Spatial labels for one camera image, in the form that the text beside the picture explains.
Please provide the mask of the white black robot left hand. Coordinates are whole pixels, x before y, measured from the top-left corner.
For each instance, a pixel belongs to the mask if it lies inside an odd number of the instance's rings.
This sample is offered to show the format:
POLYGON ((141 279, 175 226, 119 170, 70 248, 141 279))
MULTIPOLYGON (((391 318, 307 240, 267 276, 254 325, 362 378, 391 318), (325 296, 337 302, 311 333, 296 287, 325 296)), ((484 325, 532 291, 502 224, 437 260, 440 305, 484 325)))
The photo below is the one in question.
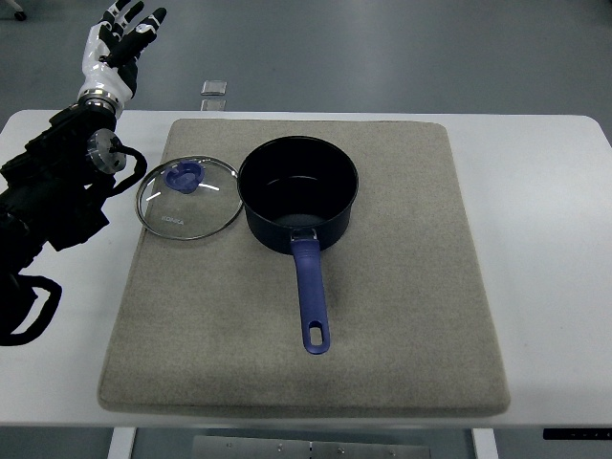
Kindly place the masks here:
POLYGON ((80 103, 100 106, 118 118, 134 97, 138 60, 157 38, 167 14, 166 8, 157 8, 136 22, 143 8, 142 1, 115 1, 91 27, 81 62, 80 103))

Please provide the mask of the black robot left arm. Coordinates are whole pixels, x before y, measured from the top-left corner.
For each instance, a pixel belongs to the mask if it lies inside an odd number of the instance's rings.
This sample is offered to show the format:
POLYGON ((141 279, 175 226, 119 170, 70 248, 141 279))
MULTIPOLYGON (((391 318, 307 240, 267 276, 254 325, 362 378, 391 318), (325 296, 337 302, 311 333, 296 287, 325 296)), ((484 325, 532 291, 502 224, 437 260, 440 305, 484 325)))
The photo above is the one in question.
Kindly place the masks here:
POLYGON ((61 299, 51 279, 24 275, 45 245, 56 251, 86 242, 108 225, 105 201, 136 184, 147 169, 143 154, 114 130, 119 107, 101 96, 54 115, 49 129, 1 175, 1 344, 20 346, 42 335, 61 299))

